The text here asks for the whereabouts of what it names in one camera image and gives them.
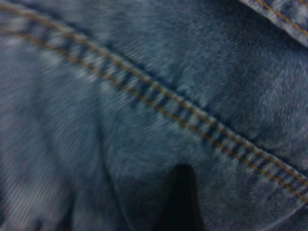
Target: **blue denim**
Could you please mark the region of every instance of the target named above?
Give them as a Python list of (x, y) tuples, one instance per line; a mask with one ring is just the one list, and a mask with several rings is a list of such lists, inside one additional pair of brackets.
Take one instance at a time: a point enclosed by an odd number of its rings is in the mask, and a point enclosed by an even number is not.
[(307, 46), (304, 0), (0, 0), (0, 231), (151, 231), (179, 164), (207, 231), (308, 230)]

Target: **black object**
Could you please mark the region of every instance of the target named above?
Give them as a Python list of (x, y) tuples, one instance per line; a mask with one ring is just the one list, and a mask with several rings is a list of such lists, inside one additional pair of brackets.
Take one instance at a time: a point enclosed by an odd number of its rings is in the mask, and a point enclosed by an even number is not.
[(177, 165), (175, 180), (153, 231), (205, 231), (193, 168)]

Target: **seam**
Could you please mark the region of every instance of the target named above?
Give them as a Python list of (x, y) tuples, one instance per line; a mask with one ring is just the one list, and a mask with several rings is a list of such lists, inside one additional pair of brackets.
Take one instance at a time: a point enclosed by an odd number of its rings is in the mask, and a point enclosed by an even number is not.
[(296, 30), (298, 30), (299, 32), (301, 32), (302, 34), (304, 34), (305, 36), (308, 36), (308, 31), (306, 31), (305, 29), (301, 28), (298, 24), (293, 23), (291, 21), (291, 19), (289, 19), (287, 16), (285, 16), (284, 14), (282, 14), (281, 12), (279, 12), (278, 10), (272, 8), (271, 6), (267, 5), (265, 2), (263, 2), (262, 0), (255, 0), (257, 3), (259, 3), (260, 5), (264, 6), (266, 9), (274, 12), (278, 17), (282, 18), (284, 21), (286, 21), (287, 23), (291, 24)]
[(171, 112), (169, 112), (168, 110), (166, 110), (164, 107), (161, 107), (157, 104), (154, 103), (154, 101), (146, 98), (144, 95), (142, 95), (140, 92), (138, 92), (137, 90), (133, 89), (133, 88), (129, 88), (127, 86), (124, 86), (121, 82), (115, 80), (113, 78), (112, 75), (109, 75), (107, 73), (103, 73), (102, 70), (100, 70), (97, 67), (92, 66), (89, 63), (84, 62), (83, 60), (74, 57), (72, 55), (69, 54), (68, 51), (63, 50), (63, 49), (59, 49), (55, 46), (52, 45), (48, 45), (46, 44), (44, 41), (33, 37), (32, 35), (28, 34), (28, 33), (20, 33), (20, 32), (13, 32), (3, 26), (0, 26), (0, 31), (2, 31), (4, 34), (9, 34), (9, 35), (16, 35), (19, 36), (21, 38), (23, 38), (24, 40), (27, 40), (35, 45), (40, 46), (41, 48), (50, 50), (50, 51), (55, 51), (58, 54), (64, 56), (64, 58), (66, 58), (68, 61), (72, 62), (72, 63), (76, 63), (78, 65), (80, 65), (81, 67), (91, 71), (92, 73), (98, 75), (99, 77), (101, 77), (102, 79), (105, 80), (109, 80), (111, 81), (111, 83), (116, 86), (117, 88), (124, 90), (132, 95), (134, 95), (136, 98), (138, 98), (139, 100), (147, 103), (148, 105), (150, 105), (152, 108), (156, 109), (157, 111), (163, 113), (164, 115), (166, 115), (167, 117), (177, 121), (178, 123), (180, 123), (181, 125), (183, 125), (185, 128), (197, 133), (199, 136), (209, 140), (212, 144), (216, 145), (219, 149), (221, 149), (222, 151), (224, 151), (225, 153), (227, 153), (228, 155), (232, 155), (234, 156), (236, 159), (238, 159), (239, 161), (247, 164), (248, 166), (252, 167), (255, 170), (258, 170), (259, 172), (261, 172), (262, 174), (264, 174), (265, 176), (272, 178), (273, 180), (275, 180), (276, 182), (278, 182), (279, 184), (281, 184), (283, 187), (287, 188), (289, 191), (291, 191), (294, 195), (298, 196), (300, 199), (302, 199), (305, 203), (308, 203), (308, 198), (306, 198), (305, 196), (303, 196), (302, 194), (298, 193), (292, 186), (290, 186), (289, 184), (283, 182), (280, 178), (266, 172), (265, 170), (259, 168), (258, 166), (256, 166), (255, 164), (253, 164), (252, 162), (248, 161), (247, 159), (240, 157), (237, 153), (231, 151), (227, 146), (223, 145), (221, 142), (215, 140), (214, 138), (212, 138), (211, 136), (209, 136), (208, 134), (201, 132), (197, 127), (190, 125), (187, 121), (181, 119), (180, 117), (172, 114)]
[[(293, 26), (296, 25), (296, 24), (293, 24), (291, 22), (291, 20), (288, 19), (286, 16), (284, 16), (280, 12), (276, 11), (275, 9), (271, 8), (270, 6), (268, 6), (267, 4), (262, 2), (262, 0), (255, 0), (255, 1), (257, 1), (259, 4), (262, 4), (263, 6), (268, 8), (269, 10), (273, 11), (279, 17), (281, 17), (285, 21), (291, 23)], [(188, 103), (185, 102), (185, 100), (179, 98), (177, 95), (175, 95), (172, 92), (168, 91), (167, 89), (162, 87), (159, 83), (151, 80), (149, 77), (146, 77), (139, 70), (131, 67), (130, 65), (127, 65), (127, 64), (123, 63), (123, 61), (121, 61), (119, 58), (113, 57), (108, 51), (103, 50), (101, 47), (99, 47), (98, 45), (96, 45), (95, 43), (93, 43), (91, 41), (88, 41), (86, 38), (83, 38), (81, 35), (75, 34), (74, 32), (72, 32), (71, 28), (69, 28), (69, 27), (66, 28), (65, 26), (60, 25), (60, 24), (58, 24), (56, 22), (52, 22), (50, 19), (44, 18), (43, 16), (40, 16), (40, 15), (36, 15), (35, 13), (33, 13), (31, 11), (28, 11), (28, 12), (21, 11), (19, 9), (16, 9), (16, 8), (12, 7), (12, 6), (4, 5), (4, 4), (0, 4), (0, 11), (7, 11), (7, 12), (10, 12), (10, 13), (19, 15), (21, 17), (29, 18), (29, 19), (34, 20), (34, 21), (36, 21), (36, 22), (38, 22), (38, 23), (40, 23), (42, 25), (45, 25), (45, 26), (47, 26), (49, 28), (53, 28), (53, 29), (56, 29), (58, 31), (63, 32), (63, 34), (62, 34), (63, 36), (71, 38), (71, 39), (73, 39), (75, 42), (77, 42), (79, 44), (86, 45), (90, 50), (92, 50), (94, 52), (97, 52), (101, 56), (106, 57), (107, 59), (109, 59), (111, 62), (113, 62), (118, 67), (120, 67), (123, 70), (125, 70), (127, 72), (130, 72), (133, 75), (139, 77), (139, 79), (141, 81), (143, 81), (144, 83), (150, 84), (154, 89), (158, 90), (160, 93), (162, 93), (163, 95), (167, 96), (169, 99), (175, 100), (179, 105), (183, 106), (186, 110), (190, 111), (193, 115), (197, 116), (200, 120), (208, 123), (210, 126), (212, 126), (215, 129), (217, 129), (220, 133), (226, 135), (228, 138), (230, 138), (233, 141), (235, 141), (237, 144), (242, 145), (247, 150), (252, 151), (254, 154), (259, 155), (259, 156), (263, 157), (264, 159), (269, 160), (272, 163), (278, 165), (279, 167), (284, 169), (287, 173), (289, 173), (290, 175), (292, 175), (293, 177), (297, 178), (299, 181), (303, 182), (305, 185), (308, 186), (308, 181), (305, 180), (304, 178), (302, 178), (296, 172), (294, 172), (293, 169), (289, 169), (283, 163), (280, 163), (279, 161), (277, 161), (276, 159), (272, 158), (271, 156), (265, 155), (261, 150), (259, 150), (258, 148), (254, 147), (253, 145), (245, 142), (244, 140), (242, 140), (241, 138), (237, 137), (236, 135), (234, 135), (230, 131), (226, 130), (224, 127), (222, 127), (216, 121), (213, 121), (212, 119), (210, 119), (208, 116), (200, 113), (193, 106), (188, 105)], [(296, 26), (300, 30), (305, 31), (304, 29), (301, 29), (298, 25), (296, 25)]]

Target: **orange stitching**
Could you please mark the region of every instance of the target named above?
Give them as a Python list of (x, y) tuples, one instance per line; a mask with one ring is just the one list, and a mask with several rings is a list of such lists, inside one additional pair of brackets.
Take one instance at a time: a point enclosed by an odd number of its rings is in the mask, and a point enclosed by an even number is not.
[(92, 73), (100, 76), (103, 79), (106, 80), (110, 80), (111, 83), (128, 92), (131, 93), (132, 95), (134, 95), (136, 98), (140, 99), (141, 101), (147, 103), (148, 105), (150, 105), (152, 108), (158, 110), (159, 112), (163, 113), (164, 115), (166, 115), (167, 117), (177, 121), (178, 123), (182, 124), (184, 127), (186, 127), (187, 129), (194, 131), (195, 133), (197, 133), (199, 136), (209, 140), (211, 143), (213, 143), (214, 145), (216, 145), (218, 148), (220, 148), (222, 151), (226, 152), (229, 155), (233, 155), (236, 159), (238, 159), (239, 161), (242, 161), (243, 163), (251, 166), (252, 168), (258, 170), (259, 172), (261, 172), (262, 174), (264, 174), (265, 176), (268, 176), (269, 178), (272, 178), (273, 180), (277, 181), (279, 184), (281, 184), (282, 186), (284, 186), (285, 188), (287, 188), (289, 191), (291, 191), (294, 195), (298, 196), (300, 199), (302, 199), (305, 203), (308, 203), (308, 199), (306, 197), (304, 197), (303, 195), (301, 195), (300, 193), (298, 193), (295, 189), (293, 189), (292, 186), (290, 186), (287, 183), (284, 183), (280, 178), (264, 171), (263, 169), (259, 168), (258, 166), (256, 166), (255, 164), (251, 163), (250, 161), (244, 159), (243, 157), (240, 157), (238, 154), (236, 154), (235, 152), (233, 152), (232, 150), (229, 150), (227, 146), (223, 145), (222, 143), (220, 143), (219, 141), (215, 140), (214, 138), (212, 138), (211, 136), (209, 136), (208, 134), (201, 132), (197, 127), (190, 125), (187, 121), (181, 119), (180, 117), (172, 114), (171, 112), (169, 112), (168, 110), (166, 110), (164, 107), (161, 107), (157, 104), (154, 103), (154, 101), (151, 101), (150, 99), (146, 98), (145, 96), (143, 96), (142, 94), (140, 94), (140, 92), (134, 90), (133, 88), (129, 88), (127, 86), (124, 86), (121, 82), (115, 80), (111, 75), (109, 74), (103, 74), (102, 71), (98, 68), (93, 67), (91, 64), (86, 63), (84, 61), (82, 61), (79, 58), (76, 58), (74, 56), (68, 56), (69, 52), (63, 49), (59, 49), (55, 46), (52, 45), (48, 45), (46, 44), (44, 41), (35, 38), (29, 34), (25, 34), (25, 33), (19, 33), (19, 32), (13, 32), (10, 31), (8, 29), (6, 29), (5, 27), (0, 26), (0, 31), (3, 31), (6, 34), (11, 34), (11, 35), (16, 35), (19, 36), (33, 44), (36, 44), (44, 49), (50, 50), (50, 51), (55, 51), (57, 53), (59, 53), (60, 55), (64, 55), (64, 58), (66, 58), (68, 61), (72, 62), (72, 63), (77, 63), (78, 65), (80, 65), (81, 67), (90, 70)]
[[(301, 29), (298, 25), (294, 25), (290, 19), (286, 18), (284, 15), (282, 15), (280, 12), (276, 11), (275, 9), (271, 8), (270, 6), (266, 5), (265, 3), (263, 3), (261, 0), (256, 0), (257, 2), (259, 2), (260, 4), (264, 5), (265, 7), (267, 7), (268, 9), (274, 11), (276, 14), (278, 14), (278, 16), (282, 17), (285, 21), (291, 23), (293, 26), (297, 26), (300, 30)], [(87, 45), (88, 48), (92, 51), (97, 52), (98, 54), (105, 56), (106, 58), (108, 58), (110, 61), (112, 61), (115, 65), (121, 67), (123, 70), (131, 72), (132, 74), (134, 74), (135, 76), (140, 77), (140, 79), (145, 82), (150, 84), (154, 89), (160, 91), (162, 94), (164, 94), (165, 96), (167, 96), (170, 99), (175, 100), (177, 103), (179, 103), (181, 106), (183, 106), (185, 109), (189, 110), (192, 114), (196, 115), (198, 118), (200, 118), (201, 120), (203, 120), (204, 122), (209, 123), (211, 126), (215, 127), (219, 132), (225, 134), (228, 138), (234, 140), (236, 143), (243, 145), (245, 148), (247, 148), (248, 150), (254, 152), (256, 155), (260, 155), (262, 156), (264, 159), (270, 160), (271, 162), (277, 164), (278, 166), (280, 166), (282, 169), (284, 169), (286, 172), (288, 172), (289, 174), (291, 174), (292, 176), (296, 177), (298, 180), (300, 180), (301, 182), (303, 182), (305, 185), (308, 186), (308, 181), (303, 179), (301, 176), (297, 175), (293, 170), (289, 169), (288, 167), (286, 167), (285, 165), (283, 165), (282, 163), (278, 162), (277, 160), (275, 160), (274, 158), (270, 157), (270, 156), (266, 156), (264, 153), (262, 153), (262, 151), (259, 151), (256, 147), (246, 143), (245, 141), (241, 140), (240, 138), (236, 137), (234, 134), (232, 134), (231, 132), (227, 131), (225, 128), (222, 128), (221, 125), (219, 125), (218, 123), (216, 123), (215, 121), (211, 121), (207, 116), (201, 114), (200, 112), (196, 111), (196, 109), (194, 109), (193, 107), (187, 105), (187, 103), (182, 100), (179, 99), (177, 96), (173, 95), (172, 93), (168, 92), (166, 89), (162, 88), (162, 86), (160, 86), (159, 84), (157, 84), (156, 82), (154, 82), (151, 79), (147, 79), (141, 72), (139, 72), (138, 70), (133, 69), (132, 67), (130, 67), (129, 65), (123, 64), (120, 60), (114, 58), (111, 56), (111, 54), (102, 51), (102, 49), (100, 49), (100, 47), (97, 47), (93, 44), (91, 44), (91, 42), (87, 41), (86, 39), (83, 38), (79, 38), (78, 35), (75, 35), (72, 32), (67, 32), (65, 29), (62, 28), (61, 25), (56, 24), (55, 22), (51, 22), (48, 21), (47, 19), (42, 18), (41, 16), (32, 14), (32, 13), (25, 13), (25, 12), (20, 12), (19, 10), (6, 6), (6, 5), (1, 5), (0, 4), (0, 10), (6, 10), (8, 12), (14, 13), (16, 15), (19, 16), (24, 16), (26, 18), (30, 18), (34, 21), (37, 21), (38, 23), (41, 23), (45, 26), (48, 26), (50, 28), (54, 28), (57, 29), (59, 31), (62, 31), (64, 33), (64, 36), (69, 37), (74, 39), (76, 42), (80, 43), (80, 44), (84, 44)]]
[(298, 30), (299, 32), (301, 32), (302, 34), (308, 36), (308, 31), (304, 30), (303, 28), (301, 28), (298, 24), (293, 23), (288, 17), (286, 17), (285, 15), (283, 15), (282, 13), (280, 13), (278, 10), (275, 10), (274, 8), (272, 8), (271, 6), (267, 5), (266, 3), (264, 3), (262, 0), (255, 0), (257, 3), (259, 3), (260, 5), (264, 6), (265, 8), (267, 8), (270, 11), (273, 11), (277, 16), (279, 16), (280, 18), (282, 18), (283, 20), (285, 20), (287, 23), (290, 23), (296, 30)]

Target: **denim fabric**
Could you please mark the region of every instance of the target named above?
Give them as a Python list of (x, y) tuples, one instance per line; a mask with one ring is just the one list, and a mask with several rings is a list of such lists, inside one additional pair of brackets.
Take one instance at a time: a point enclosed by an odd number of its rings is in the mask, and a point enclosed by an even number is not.
[(0, 231), (150, 231), (179, 164), (207, 231), (307, 230), (306, 11), (0, 0)]

